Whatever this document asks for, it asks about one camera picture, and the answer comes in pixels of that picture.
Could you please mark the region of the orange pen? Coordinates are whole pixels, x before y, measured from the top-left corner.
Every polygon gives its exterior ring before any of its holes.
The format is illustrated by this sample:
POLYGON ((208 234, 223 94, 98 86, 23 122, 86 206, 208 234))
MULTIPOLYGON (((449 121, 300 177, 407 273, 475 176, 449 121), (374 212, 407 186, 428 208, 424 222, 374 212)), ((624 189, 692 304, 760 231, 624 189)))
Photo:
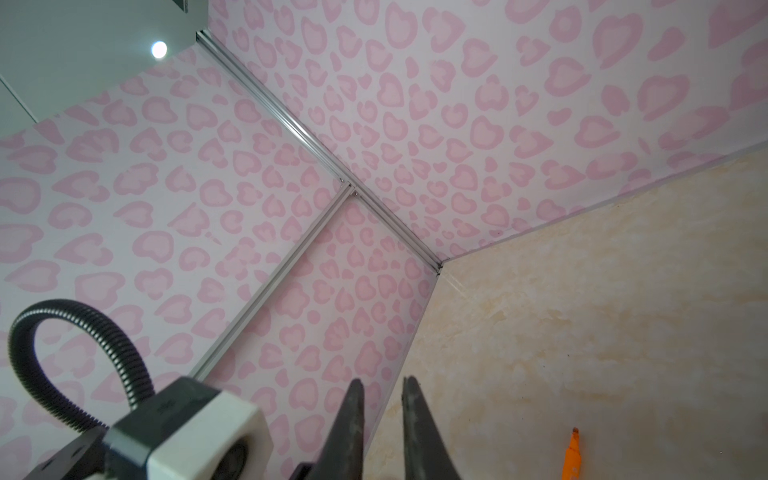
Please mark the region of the orange pen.
POLYGON ((582 465, 580 449, 580 431, 574 427, 571 431, 568 447, 565 451, 561 473, 562 480, 579 480, 582 465))

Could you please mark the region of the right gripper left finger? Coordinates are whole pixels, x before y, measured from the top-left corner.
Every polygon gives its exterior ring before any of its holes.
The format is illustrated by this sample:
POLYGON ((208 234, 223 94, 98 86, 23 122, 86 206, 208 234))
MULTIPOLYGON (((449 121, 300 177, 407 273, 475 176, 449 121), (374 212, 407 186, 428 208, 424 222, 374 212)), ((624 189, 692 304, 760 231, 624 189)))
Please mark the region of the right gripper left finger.
POLYGON ((301 462, 290 476, 295 479, 352 479, 363 477, 364 386, 351 381, 326 442, 314 462, 301 462))

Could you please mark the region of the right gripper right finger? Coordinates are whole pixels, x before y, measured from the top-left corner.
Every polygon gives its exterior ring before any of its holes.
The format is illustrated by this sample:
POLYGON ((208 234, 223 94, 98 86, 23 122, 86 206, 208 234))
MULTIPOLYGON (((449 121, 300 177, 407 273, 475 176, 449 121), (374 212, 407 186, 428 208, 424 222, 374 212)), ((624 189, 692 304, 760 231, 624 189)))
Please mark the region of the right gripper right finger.
POLYGON ((424 393, 414 376, 403 379, 404 474, 408 480, 459 480, 424 393))

